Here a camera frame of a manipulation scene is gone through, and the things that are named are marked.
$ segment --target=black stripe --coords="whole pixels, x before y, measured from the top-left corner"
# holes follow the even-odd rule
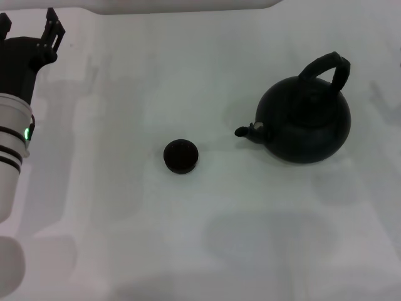
[[[17,163],[15,163],[13,160],[0,156],[0,162],[3,162],[3,163],[6,163],[8,165],[11,165],[11,166],[15,167],[17,169],[17,171],[19,173],[21,173],[20,166]]]
[[[25,138],[22,136],[19,132],[16,132],[15,130],[11,130],[8,127],[0,127],[0,132],[4,132],[10,135],[13,135],[14,137],[17,137],[19,140],[25,143]]]
[[[5,152],[6,154],[12,155],[13,157],[17,158],[21,163],[23,162],[23,158],[21,157],[21,155],[13,149],[9,149],[6,146],[0,145],[0,152]]]

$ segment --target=kettle body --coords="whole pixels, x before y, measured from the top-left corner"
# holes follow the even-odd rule
[[[332,83],[317,78],[332,68]],[[306,164],[330,157],[350,132],[350,109],[340,91],[349,74],[350,63],[338,53],[322,56],[298,77],[272,86],[258,105],[255,123],[240,127],[236,135],[263,143],[289,162]]]

